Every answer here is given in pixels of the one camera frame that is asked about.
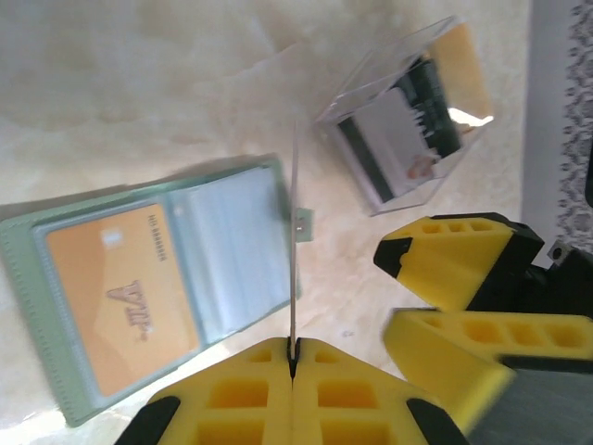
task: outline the patterned fabric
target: patterned fabric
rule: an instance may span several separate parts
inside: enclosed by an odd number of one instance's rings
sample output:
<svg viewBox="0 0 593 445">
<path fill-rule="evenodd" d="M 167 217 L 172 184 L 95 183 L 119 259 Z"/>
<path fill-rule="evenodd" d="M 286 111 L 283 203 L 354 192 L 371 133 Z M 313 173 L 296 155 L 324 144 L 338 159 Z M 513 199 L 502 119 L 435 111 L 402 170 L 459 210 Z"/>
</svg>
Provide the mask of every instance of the patterned fabric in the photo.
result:
<svg viewBox="0 0 593 445">
<path fill-rule="evenodd" d="M 563 242 L 593 251 L 593 209 L 585 199 L 593 142 L 593 0 L 581 0 L 571 14 L 558 225 Z"/>
</svg>

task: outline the white marble surface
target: white marble surface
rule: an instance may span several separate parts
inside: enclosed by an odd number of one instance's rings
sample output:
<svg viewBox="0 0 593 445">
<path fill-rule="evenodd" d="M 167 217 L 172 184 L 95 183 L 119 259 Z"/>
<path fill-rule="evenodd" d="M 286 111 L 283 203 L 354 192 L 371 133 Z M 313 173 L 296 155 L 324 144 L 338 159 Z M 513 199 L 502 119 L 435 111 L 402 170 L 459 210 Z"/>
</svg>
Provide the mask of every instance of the white marble surface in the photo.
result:
<svg viewBox="0 0 593 445">
<path fill-rule="evenodd" d="M 154 180 L 190 164 L 277 152 L 388 32 L 451 14 L 472 27 L 497 120 L 424 208 L 368 218 L 343 161 L 307 128 L 299 334 L 396 373 L 380 342 L 392 307 L 421 302 L 372 265 L 377 241 L 425 214 L 517 218 L 527 0 L 0 0 L 0 205 Z M 0 443 L 109 444 L 157 388 L 266 337 L 288 311 L 203 353 L 77 429 L 64 427 L 0 270 Z"/>
</svg>

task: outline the transparent acrylic case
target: transparent acrylic case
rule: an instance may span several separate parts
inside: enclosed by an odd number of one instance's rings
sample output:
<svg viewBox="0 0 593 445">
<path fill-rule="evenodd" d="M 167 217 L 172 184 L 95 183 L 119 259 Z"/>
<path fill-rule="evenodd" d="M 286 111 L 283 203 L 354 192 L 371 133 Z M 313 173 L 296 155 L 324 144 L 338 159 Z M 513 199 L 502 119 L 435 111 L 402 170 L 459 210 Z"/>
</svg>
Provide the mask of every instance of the transparent acrylic case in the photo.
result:
<svg viewBox="0 0 593 445">
<path fill-rule="evenodd" d="M 428 201 L 492 120 L 469 27 L 450 17 L 370 51 L 316 124 L 374 215 Z"/>
</svg>

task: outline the card holder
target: card holder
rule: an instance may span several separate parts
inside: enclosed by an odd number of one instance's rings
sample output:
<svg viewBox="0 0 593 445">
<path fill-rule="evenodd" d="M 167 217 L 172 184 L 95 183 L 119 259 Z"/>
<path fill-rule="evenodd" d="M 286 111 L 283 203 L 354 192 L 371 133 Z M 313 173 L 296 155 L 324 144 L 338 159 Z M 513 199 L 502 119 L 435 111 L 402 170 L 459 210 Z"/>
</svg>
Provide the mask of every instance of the card holder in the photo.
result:
<svg viewBox="0 0 593 445">
<path fill-rule="evenodd" d="M 0 247 L 71 426 L 289 297 L 277 159 L 6 220 Z"/>
<path fill-rule="evenodd" d="M 289 252 L 276 188 L 269 169 L 253 169 L 170 194 L 208 343 L 286 303 Z"/>
</svg>

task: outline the black rubber tip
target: black rubber tip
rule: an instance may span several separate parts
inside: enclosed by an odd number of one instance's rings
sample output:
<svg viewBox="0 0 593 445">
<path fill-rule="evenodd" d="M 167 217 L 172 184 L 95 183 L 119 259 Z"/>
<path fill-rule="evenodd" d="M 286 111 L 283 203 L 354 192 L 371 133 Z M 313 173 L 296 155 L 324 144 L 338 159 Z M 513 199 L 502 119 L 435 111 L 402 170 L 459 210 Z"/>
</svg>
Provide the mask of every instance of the black rubber tip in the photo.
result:
<svg viewBox="0 0 593 445">
<path fill-rule="evenodd" d="M 397 278 L 401 270 L 401 257 L 410 250 L 412 238 L 382 240 L 374 252 L 372 262 L 389 275 Z"/>
<path fill-rule="evenodd" d="M 180 404 L 173 396 L 149 403 L 132 419 L 115 445 L 158 445 Z"/>
<path fill-rule="evenodd" d="M 295 345 L 295 359 L 291 359 L 290 357 L 290 337 L 286 342 L 286 359 L 288 360 L 288 369 L 290 370 L 290 378 L 294 379 L 295 375 L 297 375 L 297 364 L 298 358 L 300 356 L 300 338 L 296 339 Z"/>
<path fill-rule="evenodd" d="M 496 223 L 503 223 L 506 225 L 511 225 L 512 222 L 505 216 L 502 216 L 500 213 L 495 213 L 494 211 L 484 212 L 484 213 L 451 213 L 449 215 L 435 215 L 431 216 L 431 220 L 465 220 L 467 218 L 484 218 L 486 220 L 494 221 Z"/>
<path fill-rule="evenodd" d="M 585 199 L 590 207 L 593 207 L 593 146 L 589 153 L 589 168 L 587 169 L 587 180 L 585 181 Z"/>
<path fill-rule="evenodd" d="M 550 373 L 593 375 L 593 361 L 589 359 L 505 355 L 500 357 L 498 361 L 514 370 L 529 369 L 534 371 L 547 371 Z"/>
<path fill-rule="evenodd" d="M 470 445 L 442 408 L 422 399 L 410 399 L 407 405 L 428 445 Z"/>
</svg>

